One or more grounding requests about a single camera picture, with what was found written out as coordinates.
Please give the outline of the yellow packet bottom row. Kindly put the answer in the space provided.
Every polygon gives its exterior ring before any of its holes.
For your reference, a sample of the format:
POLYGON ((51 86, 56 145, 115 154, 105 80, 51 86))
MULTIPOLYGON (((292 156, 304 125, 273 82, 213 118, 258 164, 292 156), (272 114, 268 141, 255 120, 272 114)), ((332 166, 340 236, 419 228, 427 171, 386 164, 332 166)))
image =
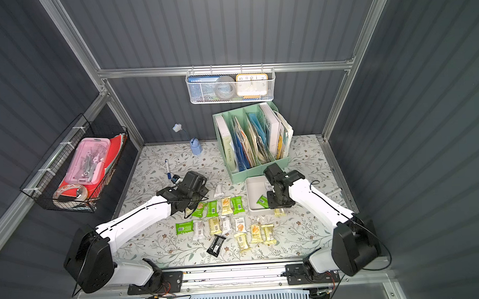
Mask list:
POLYGON ((277 240, 275 239, 275 236, 274 236, 274 225, 265 224, 265 225, 262 225, 262 229, 265 235, 264 243, 267 244, 268 246, 277 244, 277 240))
POLYGON ((279 218, 279 217, 285 216, 286 213, 283 208, 277 208, 277 209, 274 209, 274 215, 279 218))
POLYGON ((240 252, 245 252, 250 249, 246 233, 244 232, 237 233, 234 235, 234 238, 238 244, 238 248, 240 252))

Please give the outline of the green cookie packet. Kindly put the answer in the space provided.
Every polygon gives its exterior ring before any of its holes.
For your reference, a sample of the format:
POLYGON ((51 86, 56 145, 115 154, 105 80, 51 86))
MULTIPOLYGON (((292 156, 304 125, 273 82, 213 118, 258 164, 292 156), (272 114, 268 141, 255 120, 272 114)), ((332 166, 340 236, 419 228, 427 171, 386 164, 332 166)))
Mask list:
POLYGON ((204 211, 206 207, 207 207, 207 203, 200 202, 198 206, 196 207, 195 211, 192 213, 192 217, 202 219, 204 217, 204 211))
POLYGON ((217 200, 213 200, 207 203, 207 218, 216 218, 219 216, 219 207, 217 200))
POLYGON ((244 209, 244 202, 243 202, 243 197, 232 197, 231 202, 233 205, 233 213, 234 214, 240 214, 240 213, 245 213, 246 210, 244 209))

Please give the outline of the white cookie storage box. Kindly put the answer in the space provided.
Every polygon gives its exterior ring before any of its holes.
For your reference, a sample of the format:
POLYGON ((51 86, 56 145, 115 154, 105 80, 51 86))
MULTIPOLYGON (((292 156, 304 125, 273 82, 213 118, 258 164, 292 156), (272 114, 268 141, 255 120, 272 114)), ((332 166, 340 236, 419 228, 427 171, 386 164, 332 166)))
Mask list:
POLYGON ((265 176, 257 176, 247 178, 245 181, 248 213, 251 216, 272 215, 273 209, 266 209, 257 202, 261 196, 266 197, 268 192, 269 182, 265 176))

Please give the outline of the green packet second row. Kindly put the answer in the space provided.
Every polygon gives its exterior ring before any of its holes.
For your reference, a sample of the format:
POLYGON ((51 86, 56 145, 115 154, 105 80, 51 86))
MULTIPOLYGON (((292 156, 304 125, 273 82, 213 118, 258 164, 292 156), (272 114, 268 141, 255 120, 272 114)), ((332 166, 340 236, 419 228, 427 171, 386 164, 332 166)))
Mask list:
POLYGON ((176 224, 176 234, 178 236, 181 234, 188 234, 191 232, 194 232, 194 222, 192 220, 188 222, 176 224))

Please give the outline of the yellow packet second row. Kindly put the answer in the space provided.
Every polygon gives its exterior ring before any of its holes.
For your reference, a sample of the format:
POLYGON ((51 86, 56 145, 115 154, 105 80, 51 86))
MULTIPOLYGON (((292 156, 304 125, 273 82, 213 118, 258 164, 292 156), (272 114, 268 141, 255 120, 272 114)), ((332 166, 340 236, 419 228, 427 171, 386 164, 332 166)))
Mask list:
POLYGON ((219 217, 209 219, 209 233, 212 236, 222 233, 219 217))

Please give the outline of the white brown packet second row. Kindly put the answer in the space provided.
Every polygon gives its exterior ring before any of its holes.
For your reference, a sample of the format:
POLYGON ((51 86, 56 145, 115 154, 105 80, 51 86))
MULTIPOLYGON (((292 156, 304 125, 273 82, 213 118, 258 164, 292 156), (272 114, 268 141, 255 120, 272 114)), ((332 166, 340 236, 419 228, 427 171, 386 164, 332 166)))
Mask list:
POLYGON ((206 238, 204 222, 201 220, 193 221, 193 240, 199 241, 206 238))

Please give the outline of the yellow cookie packet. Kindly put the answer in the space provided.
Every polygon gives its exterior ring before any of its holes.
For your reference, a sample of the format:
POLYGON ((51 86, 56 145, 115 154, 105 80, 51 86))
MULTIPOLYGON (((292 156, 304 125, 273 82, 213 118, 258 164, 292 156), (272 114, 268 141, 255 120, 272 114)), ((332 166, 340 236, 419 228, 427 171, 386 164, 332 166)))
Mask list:
POLYGON ((230 214, 234 214, 232 209, 232 202, 230 197, 225 197, 221 200, 222 208, 221 208, 221 215, 227 216, 230 214))

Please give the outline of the white cookie packet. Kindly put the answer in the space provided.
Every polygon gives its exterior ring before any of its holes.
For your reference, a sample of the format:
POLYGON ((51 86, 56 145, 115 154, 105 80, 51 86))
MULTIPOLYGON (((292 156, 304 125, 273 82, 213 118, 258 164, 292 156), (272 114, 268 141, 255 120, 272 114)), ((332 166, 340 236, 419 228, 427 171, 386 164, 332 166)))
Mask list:
POLYGON ((236 234, 247 233, 244 217, 234 217, 234 230, 236 234))

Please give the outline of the black cookie packet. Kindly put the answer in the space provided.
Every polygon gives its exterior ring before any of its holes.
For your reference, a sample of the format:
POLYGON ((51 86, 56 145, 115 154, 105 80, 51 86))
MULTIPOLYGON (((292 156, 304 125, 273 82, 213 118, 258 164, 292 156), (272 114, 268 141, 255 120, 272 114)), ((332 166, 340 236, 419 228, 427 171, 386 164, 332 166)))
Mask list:
POLYGON ((207 249, 207 253, 213 257, 219 257, 219 253, 225 240, 226 237, 220 234, 215 235, 213 241, 211 242, 211 245, 207 249))

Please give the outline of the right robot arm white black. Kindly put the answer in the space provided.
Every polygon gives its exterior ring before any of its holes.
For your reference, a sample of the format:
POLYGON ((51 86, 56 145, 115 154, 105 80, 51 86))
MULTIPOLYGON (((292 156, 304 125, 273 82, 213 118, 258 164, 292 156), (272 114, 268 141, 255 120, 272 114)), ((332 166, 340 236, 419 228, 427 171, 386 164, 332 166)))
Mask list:
POLYGON ((338 270, 355 276, 381 256, 381 242, 371 220, 334 202, 299 171, 285 172, 279 165, 271 164, 263 172, 272 187, 267 193, 270 209, 298 204, 332 235, 330 248, 319 248, 303 259, 309 275, 338 270))

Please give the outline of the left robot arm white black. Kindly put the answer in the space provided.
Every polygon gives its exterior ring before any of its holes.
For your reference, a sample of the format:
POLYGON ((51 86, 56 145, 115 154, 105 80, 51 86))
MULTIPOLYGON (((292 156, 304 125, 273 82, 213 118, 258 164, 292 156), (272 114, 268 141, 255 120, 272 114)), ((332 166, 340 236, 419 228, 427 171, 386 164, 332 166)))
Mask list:
POLYGON ((157 292, 163 271, 148 258, 118 259, 117 251, 157 222, 186 209, 195 210, 206 199, 207 178, 189 171, 174 186, 166 187, 141 206, 97 227, 82 226, 74 235, 64 269, 87 294, 106 286, 133 285, 143 292, 157 292))

